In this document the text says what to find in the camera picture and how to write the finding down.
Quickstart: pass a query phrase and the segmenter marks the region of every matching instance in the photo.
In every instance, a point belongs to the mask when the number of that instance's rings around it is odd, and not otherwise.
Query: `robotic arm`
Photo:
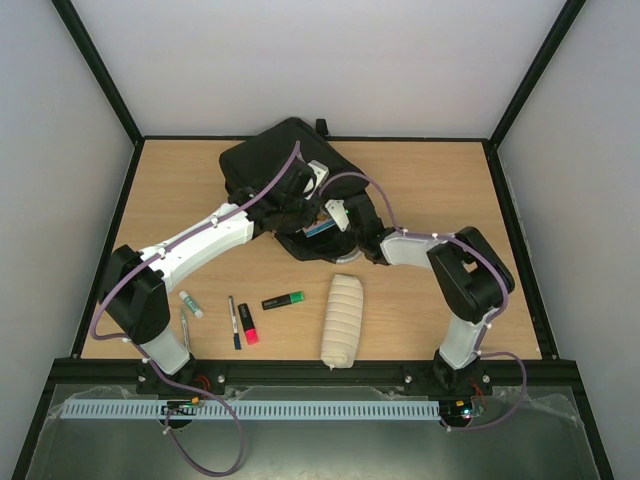
[[[230,193],[228,203],[157,245],[139,252],[124,245],[113,252],[103,281],[102,300],[133,269],[157,258],[140,269],[126,285],[121,285],[106,305],[106,311],[166,374],[175,375],[192,356],[169,328],[167,294],[205,263],[265,231],[276,232],[276,238],[294,257],[314,259],[307,254],[306,240],[299,240],[300,230],[313,224],[324,211],[336,226],[332,227],[330,242],[325,239],[321,247],[314,247],[321,252],[315,258],[333,261],[327,254],[325,243],[328,242],[334,253],[348,253],[356,246],[375,264],[414,265],[434,271],[453,312],[447,336],[435,354],[435,373],[443,387],[451,388],[457,374],[477,358],[486,328],[499,313],[505,294],[513,291],[513,277],[475,228],[440,236],[385,228],[364,193],[366,183],[360,184],[353,195],[344,194],[343,187],[343,198],[332,198],[336,196],[335,188],[333,194],[323,195],[333,178],[325,183],[325,188],[320,187],[332,173],[336,178],[364,177],[359,170],[342,174],[332,170],[331,165],[320,161],[306,163],[299,150],[294,149],[278,174],[257,192],[251,186],[242,185],[237,178],[235,185],[229,185],[234,177],[225,172],[223,166]]]

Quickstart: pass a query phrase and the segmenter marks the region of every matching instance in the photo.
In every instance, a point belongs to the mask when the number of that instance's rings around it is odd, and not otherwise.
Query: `table surface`
[[[226,201],[218,165],[232,140],[149,140],[140,158],[115,246],[134,250],[172,237]],[[473,225],[516,279],[507,311],[487,334],[485,352],[509,350],[540,358],[482,145],[473,142],[335,141],[332,145],[385,189],[401,225],[416,232],[455,232]],[[378,215],[390,225],[380,196]],[[271,234],[234,248],[186,278],[169,294],[171,327],[182,339],[178,291],[201,305],[189,317],[191,350],[200,359],[318,360],[329,285],[335,274],[355,275],[364,287],[358,360],[425,360],[445,337],[451,312],[432,272],[411,266],[299,262]],[[302,290],[305,301],[263,311],[261,301]],[[235,350],[228,296],[248,303],[260,342]],[[105,314],[98,333],[119,331]],[[88,337],[83,358],[139,358],[118,340]]]

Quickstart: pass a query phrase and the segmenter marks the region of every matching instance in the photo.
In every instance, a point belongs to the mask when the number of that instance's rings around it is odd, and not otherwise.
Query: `workstation enclosure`
[[[505,170],[508,159],[501,159],[503,152],[517,156],[510,135],[516,126],[520,128],[517,122],[530,97],[545,87],[546,72],[562,68],[554,62],[557,55],[570,54],[561,52],[563,40],[573,33],[572,25],[589,13],[590,5],[583,9],[584,0],[455,5],[52,0],[51,5],[58,14],[51,21],[66,27],[77,47],[72,53],[86,62],[133,153],[95,259],[88,296],[82,299],[82,318],[71,351],[53,361],[14,478],[27,476],[60,388],[138,383],[139,392],[157,393],[144,377],[148,372],[141,374],[139,359],[126,353],[105,358],[87,338],[107,262],[122,243],[118,235],[129,228],[123,216],[127,208],[136,208],[141,196],[134,191],[141,159],[179,158],[178,145],[188,145],[187,151],[196,158],[204,155],[198,142],[231,142],[220,143],[228,148],[290,116],[315,125],[337,150],[352,149],[355,156],[361,144],[369,142],[424,144],[425,151],[444,157],[449,151],[464,155],[465,149],[478,147],[515,265],[522,312],[531,322],[531,338],[535,337],[536,353],[524,360],[527,385],[534,397],[539,388],[543,393],[564,391],[570,398],[592,456],[586,462],[595,464],[593,473],[576,467],[574,472],[582,472],[579,478],[613,478],[580,364],[571,356],[565,358],[554,339],[554,322],[562,320],[547,315],[524,235],[526,219],[523,228],[514,201],[517,187]],[[518,130],[516,135],[527,133]],[[423,181],[425,189],[432,186],[429,178]],[[165,206],[159,202],[153,208],[162,214]],[[203,358],[198,359],[198,372],[220,379],[213,382],[215,393],[253,386],[368,386],[407,397],[449,399],[429,374],[432,353],[431,349],[425,358],[407,359],[378,359],[367,353],[352,368],[333,371],[304,356]],[[486,388],[522,382],[515,361],[482,364]],[[181,461],[177,455],[175,461]]]

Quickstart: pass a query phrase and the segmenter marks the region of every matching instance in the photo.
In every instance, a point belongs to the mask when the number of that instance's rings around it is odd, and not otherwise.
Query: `perforated metal strip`
[[[438,402],[292,402],[236,400],[230,405],[241,420],[440,420]],[[63,419],[162,419],[166,401],[69,400]],[[227,420],[231,416],[219,403],[182,408],[171,418]]]

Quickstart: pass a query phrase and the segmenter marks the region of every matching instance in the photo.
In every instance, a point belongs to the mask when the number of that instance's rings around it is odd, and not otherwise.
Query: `pen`
[[[231,311],[231,325],[233,326],[233,344],[236,350],[242,350],[240,334],[238,333],[238,321],[236,320],[236,307],[233,304],[233,297],[231,295],[229,295],[229,310]]]
[[[184,307],[180,307],[180,323],[182,323],[182,335],[184,336],[184,346],[188,351],[191,351],[189,346],[189,327],[187,326],[187,312]]]

